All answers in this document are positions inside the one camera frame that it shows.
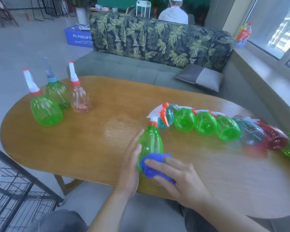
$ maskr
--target window sill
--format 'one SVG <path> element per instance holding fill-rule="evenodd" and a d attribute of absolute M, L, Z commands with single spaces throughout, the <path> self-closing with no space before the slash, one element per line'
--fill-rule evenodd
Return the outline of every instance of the window sill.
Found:
<path fill-rule="evenodd" d="M 233 50 L 230 60 L 282 128 L 290 132 L 290 81 L 246 48 Z"/>

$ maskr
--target gray pillow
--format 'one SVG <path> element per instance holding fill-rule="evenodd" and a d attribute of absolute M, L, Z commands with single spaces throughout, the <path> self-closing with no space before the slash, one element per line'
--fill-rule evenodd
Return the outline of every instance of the gray pillow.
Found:
<path fill-rule="evenodd" d="M 180 71 L 174 78 L 196 85 L 201 88 L 219 92 L 219 86 L 223 79 L 223 74 L 190 63 L 182 71 Z"/>

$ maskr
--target green wall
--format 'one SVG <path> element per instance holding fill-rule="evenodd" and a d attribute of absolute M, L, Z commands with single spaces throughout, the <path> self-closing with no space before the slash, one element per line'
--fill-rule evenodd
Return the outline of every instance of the green wall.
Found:
<path fill-rule="evenodd" d="M 127 9 L 129 6 L 136 5 L 138 0 L 97 0 L 97 3 L 102 6 L 117 7 L 120 9 Z M 194 3 L 194 7 L 202 5 L 205 3 L 209 5 L 211 0 L 189 0 Z"/>

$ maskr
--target person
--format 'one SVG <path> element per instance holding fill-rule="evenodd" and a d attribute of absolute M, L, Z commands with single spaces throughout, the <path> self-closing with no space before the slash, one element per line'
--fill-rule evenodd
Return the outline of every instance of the person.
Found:
<path fill-rule="evenodd" d="M 169 7 L 161 12 L 158 19 L 188 24 L 188 15 L 181 9 L 183 0 L 169 0 Z"/>
<path fill-rule="evenodd" d="M 118 181 L 90 227 L 78 213 L 57 210 L 43 215 L 26 232 L 118 232 L 126 205 L 138 188 L 141 145 L 136 143 L 143 132 L 139 131 L 128 145 Z M 166 157 L 164 163 L 154 160 L 145 163 L 176 181 L 173 184 L 162 177 L 154 177 L 176 200 L 168 203 L 185 217 L 187 232 L 269 232 L 211 195 L 192 164 L 171 157 Z"/>

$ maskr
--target hand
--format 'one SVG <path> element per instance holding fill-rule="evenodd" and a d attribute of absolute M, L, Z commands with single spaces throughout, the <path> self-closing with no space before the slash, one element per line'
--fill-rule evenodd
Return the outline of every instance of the hand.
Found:
<path fill-rule="evenodd" d="M 135 195 L 139 185 L 138 156 L 142 146 L 141 144 L 135 146 L 135 144 L 143 132 L 143 129 L 140 130 L 129 143 L 124 155 L 119 179 L 114 188 L 114 191 L 126 195 L 128 199 Z"/>
<path fill-rule="evenodd" d="M 147 159 L 145 164 L 176 181 L 176 184 L 173 184 L 163 177 L 154 177 L 181 205 L 197 210 L 205 200 L 211 197 L 192 164 L 184 164 L 169 156 L 165 157 L 164 163 Z"/>

